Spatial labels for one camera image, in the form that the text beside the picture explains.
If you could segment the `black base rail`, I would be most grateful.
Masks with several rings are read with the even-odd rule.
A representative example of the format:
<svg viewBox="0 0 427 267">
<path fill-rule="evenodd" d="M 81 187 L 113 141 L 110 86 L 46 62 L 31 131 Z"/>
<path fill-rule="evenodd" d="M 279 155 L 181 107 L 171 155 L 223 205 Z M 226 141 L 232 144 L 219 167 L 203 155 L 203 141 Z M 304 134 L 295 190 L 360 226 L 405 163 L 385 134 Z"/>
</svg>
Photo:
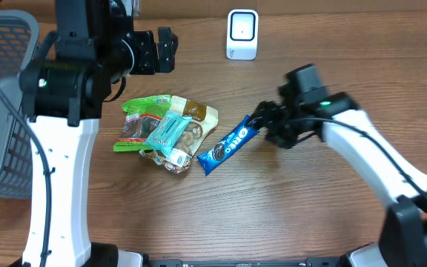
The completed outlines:
<svg viewBox="0 0 427 267">
<path fill-rule="evenodd" d="M 146 267 L 351 267 L 344 257 L 308 257 L 298 260 L 148 260 Z"/>
</svg>

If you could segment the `grey plastic shopping basket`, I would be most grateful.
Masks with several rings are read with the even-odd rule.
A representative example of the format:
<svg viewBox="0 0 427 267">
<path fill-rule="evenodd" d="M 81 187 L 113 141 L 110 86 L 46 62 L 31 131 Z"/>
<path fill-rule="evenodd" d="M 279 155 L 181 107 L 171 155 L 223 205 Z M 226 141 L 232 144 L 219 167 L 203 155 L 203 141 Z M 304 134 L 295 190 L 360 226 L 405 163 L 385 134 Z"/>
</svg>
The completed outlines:
<svg viewBox="0 0 427 267">
<path fill-rule="evenodd" d="M 38 37 L 32 15 L 0 10 L 0 88 L 16 109 L 21 107 L 17 76 L 32 59 Z M 31 182 L 30 137 L 0 100 L 0 197 L 27 199 Z"/>
</svg>

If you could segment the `white barcode scanner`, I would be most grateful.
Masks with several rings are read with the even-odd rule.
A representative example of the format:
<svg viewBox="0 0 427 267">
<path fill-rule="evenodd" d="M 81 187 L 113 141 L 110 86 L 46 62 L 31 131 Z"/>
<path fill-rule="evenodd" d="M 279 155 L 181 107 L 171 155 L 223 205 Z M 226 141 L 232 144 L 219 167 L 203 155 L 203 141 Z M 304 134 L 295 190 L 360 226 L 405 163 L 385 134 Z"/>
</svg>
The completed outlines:
<svg viewBox="0 0 427 267">
<path fill-rule="evenodd" d="M 254 60 L 258 48 L 259 16 L 255 10 L 233 9 L 228 14 L 226 56 L 230 60 Z"/>
</svg>

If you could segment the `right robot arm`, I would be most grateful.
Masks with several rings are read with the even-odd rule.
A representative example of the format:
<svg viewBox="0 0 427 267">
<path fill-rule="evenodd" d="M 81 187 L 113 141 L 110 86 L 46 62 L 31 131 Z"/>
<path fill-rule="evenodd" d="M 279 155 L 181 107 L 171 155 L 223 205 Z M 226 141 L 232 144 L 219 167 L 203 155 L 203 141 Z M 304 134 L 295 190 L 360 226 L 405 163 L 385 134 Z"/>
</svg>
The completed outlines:
<svg viewBox="0 0 427 267">
<path fill-rule="evenodd" d="M 299 67 L 279 87 L 280 103 L 260 102 L 250 122 L 265 138 L 289 149 L 318 136 L 375 192 L 385 222 L 375 243 L 349 251 L 337 266 L 427 266 L 427 175 L 379 133 L 345 92 L 331 94 L 314 65 Z"/>
</svg>

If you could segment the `beige nut snack bag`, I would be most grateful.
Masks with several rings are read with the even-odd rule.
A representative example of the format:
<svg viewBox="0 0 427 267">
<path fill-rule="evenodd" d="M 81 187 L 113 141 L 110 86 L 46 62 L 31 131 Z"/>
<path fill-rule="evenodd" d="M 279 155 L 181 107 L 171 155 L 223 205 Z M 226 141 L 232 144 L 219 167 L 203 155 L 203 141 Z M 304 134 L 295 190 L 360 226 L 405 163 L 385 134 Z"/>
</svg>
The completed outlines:
<svg viewBox="0 0 427 267">
<path fill-rule="evenodd" d="M 180 96 L 171 97 L 170 111 L 181 116 L 191 116 L 192 120 L 174 145 L 171 155 L 165 156 L 161 151 L 143 150 L 139 153 L 162 165 L 169 171 L 178 174 L 187 170 L 193 156 L 207 135 L 218 124 L 218 111 Z"/>
</svg>

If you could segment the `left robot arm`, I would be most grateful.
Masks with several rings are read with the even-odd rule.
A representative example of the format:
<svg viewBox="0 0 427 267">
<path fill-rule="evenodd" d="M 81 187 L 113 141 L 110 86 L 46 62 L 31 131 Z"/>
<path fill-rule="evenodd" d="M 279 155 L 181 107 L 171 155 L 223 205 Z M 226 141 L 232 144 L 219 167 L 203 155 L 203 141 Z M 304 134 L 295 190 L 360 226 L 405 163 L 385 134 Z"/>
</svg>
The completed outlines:
<svg viewBox="0 0 427 267">
<path fill-rule="evenodd" d="M 87 228 L 90 158 L 102 106 L 129 75 L 169 73 L 178 39 L 133 28 L 134 1 L 57 1 L 50 32 L 19 75 L 31 135 L 32 199 L 24 266 L 132 266 L 146 254 L 93 243 Z"/>
</svg>

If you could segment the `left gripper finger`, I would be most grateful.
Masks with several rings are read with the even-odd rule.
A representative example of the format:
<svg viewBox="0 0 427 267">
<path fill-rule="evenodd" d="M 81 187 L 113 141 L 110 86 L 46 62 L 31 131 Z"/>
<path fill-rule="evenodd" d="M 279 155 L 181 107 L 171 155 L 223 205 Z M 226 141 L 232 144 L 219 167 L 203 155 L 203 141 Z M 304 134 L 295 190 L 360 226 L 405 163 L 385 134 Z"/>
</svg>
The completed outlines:
<svg viewBox="0 0 427 267">
<path fill-rule="evenodd" d="M 179 46 L 178 36 L 169 27 L 158 27 L 158 51 L 175 56 Z"/>
<path fill-rule="evenodd" d="M 175 57 L 174 56 L 165 56 L 159 57 L 158 59 L 158 73 L 171 73 L 175 68 Z"/>
</svg>

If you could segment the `blue Oreo cookie pack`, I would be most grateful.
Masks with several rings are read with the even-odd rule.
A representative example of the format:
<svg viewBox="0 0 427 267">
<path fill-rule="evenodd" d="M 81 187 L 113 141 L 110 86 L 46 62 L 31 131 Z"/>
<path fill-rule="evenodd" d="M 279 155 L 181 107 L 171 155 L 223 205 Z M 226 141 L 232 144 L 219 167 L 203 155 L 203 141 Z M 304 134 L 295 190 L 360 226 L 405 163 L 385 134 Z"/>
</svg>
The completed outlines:
<svg viewBox="0 0 427 267">
<path fill-rule="evenodd" d="M 259 131 L 253 126 L 248 115 L 226 136 L 218 141 L 210 150 L 196 158 L 208 176 L 224 161 L 233 156 L 240 148 L 253 139 Z"/>
</svg>

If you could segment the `light blue snack packet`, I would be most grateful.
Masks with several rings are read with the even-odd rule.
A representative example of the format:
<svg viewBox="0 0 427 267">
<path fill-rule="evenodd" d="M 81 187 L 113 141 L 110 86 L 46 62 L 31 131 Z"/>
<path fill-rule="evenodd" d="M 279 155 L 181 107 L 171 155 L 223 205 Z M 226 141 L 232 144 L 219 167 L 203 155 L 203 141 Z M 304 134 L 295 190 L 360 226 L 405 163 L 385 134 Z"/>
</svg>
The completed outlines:
<svg viewBox="0 0 427 267">
<path fill-rule="evenodd" d="M 153 150 L 161 151 L 165 156 L 170 156 L 174 145 L 191 120 L 191 116 L 181 116 L 167 111 L 158 126 L 150 133 L 145 144 Z"/>
</svg>

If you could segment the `green snack bag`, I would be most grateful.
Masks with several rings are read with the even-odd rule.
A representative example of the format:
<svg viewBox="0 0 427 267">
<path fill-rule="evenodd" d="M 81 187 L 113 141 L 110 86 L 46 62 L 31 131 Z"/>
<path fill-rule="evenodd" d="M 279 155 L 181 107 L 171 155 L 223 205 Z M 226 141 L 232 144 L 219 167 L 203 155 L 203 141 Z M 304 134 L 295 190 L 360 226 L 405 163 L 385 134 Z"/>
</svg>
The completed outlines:
<svg viewBox="0 0 427 267">
<path fill-rule="evenodd" d="M 114 152 L 151 150 L 146 139 L 157 128 L 171 107 L 171 95 L 132 99 L 122 105 L 126 113 L 123 130 L 113 146 Z"/>
</svg>

